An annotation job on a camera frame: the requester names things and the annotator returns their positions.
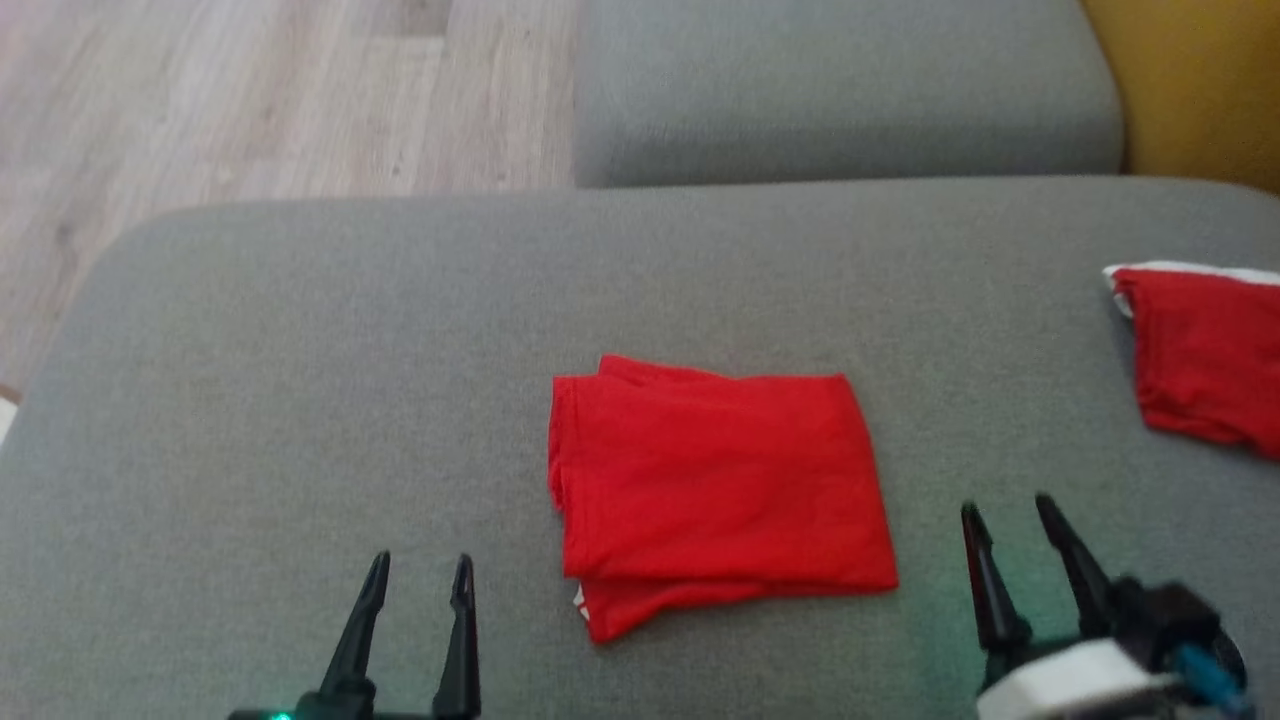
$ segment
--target blue cable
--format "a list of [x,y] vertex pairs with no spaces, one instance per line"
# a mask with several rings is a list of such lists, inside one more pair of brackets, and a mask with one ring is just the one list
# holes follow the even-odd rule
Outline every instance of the blue cable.
[[1253,702],[1235,683],[1235,678],[1199,647],[1179,646],[1174,651],[1174,670],[1183,676],[1188,688],[1208,701],[1224,717],[1252,720],[1257,715]]

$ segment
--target folded red cloth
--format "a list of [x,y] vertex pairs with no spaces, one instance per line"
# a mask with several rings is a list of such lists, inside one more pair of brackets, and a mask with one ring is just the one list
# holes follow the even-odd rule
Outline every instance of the folded red cloth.
[[617,356],[553,386],[548,483],[595,642],[667,607],[897,587],[842,375],[728,379]]
[[1106,275],[1133,318],[1146,423],[1280,459],[1280,274],[1157,261]]

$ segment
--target yellow upholstery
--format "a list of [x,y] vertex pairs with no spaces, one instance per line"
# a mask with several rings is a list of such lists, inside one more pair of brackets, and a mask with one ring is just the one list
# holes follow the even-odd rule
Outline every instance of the yellow upholstery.
[[1083,3],[1124,99],[1129,172],[1280,193],[1280,1]]

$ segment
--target wooden floor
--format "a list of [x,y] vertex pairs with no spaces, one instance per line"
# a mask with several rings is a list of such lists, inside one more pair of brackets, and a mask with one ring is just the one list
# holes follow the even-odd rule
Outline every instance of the wooden floor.
[[570,183],[579,0],[0,0],[0,383],[165,210]]

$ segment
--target gray seat cushion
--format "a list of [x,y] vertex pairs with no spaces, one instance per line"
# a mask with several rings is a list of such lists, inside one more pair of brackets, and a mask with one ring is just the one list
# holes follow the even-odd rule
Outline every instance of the gray seat cushion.
[[1115,173],[1076,0],[588,0],[580,186]]
[[[241,205],[91,273],[0,454],[0,703],[218,717],[315,687],[375,551],[370,673],[425,707],[476,562],[486,717],[954,717],[974,498],[1042,634],[1033,493],[1112,573],[1183,578],[1280,701],[1280,471],[1147,430],[1101,269],[1280,268],[1280,202],[1133,178]],[[550,378],[602,352],[846,373],[901,588],[673,612],[591,647],[545,486]]]

